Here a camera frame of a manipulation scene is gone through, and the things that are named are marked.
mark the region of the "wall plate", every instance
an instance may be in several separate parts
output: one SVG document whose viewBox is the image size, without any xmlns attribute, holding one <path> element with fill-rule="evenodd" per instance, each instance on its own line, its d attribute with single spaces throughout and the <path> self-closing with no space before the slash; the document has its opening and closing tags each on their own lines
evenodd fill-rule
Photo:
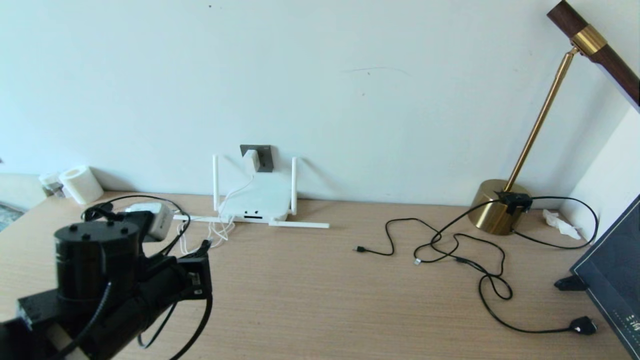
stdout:
<svg viewBox="0 0 640 360">
<path fill-rule="evenodd" d="M 255 150 L 258 152 L 258 160 L 260 161 L 258 172 L 273 172 L 271 145 L 240 145 L 242 156 L 244 156 L 247 150 Z"/>
</svg>

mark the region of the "cable plug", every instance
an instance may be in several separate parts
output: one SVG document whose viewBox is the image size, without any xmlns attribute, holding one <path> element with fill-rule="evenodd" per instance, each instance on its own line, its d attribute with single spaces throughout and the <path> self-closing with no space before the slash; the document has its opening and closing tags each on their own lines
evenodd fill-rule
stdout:
<svg viewBox="0 0 640 360">
<path fill-rule="evenodd" d="M 587 316 L 575 319 L 571 322 L 569 328 L 580 335 L 593 335 L 598 330 L 598 327 L 593 320 Z"/>
</svg>

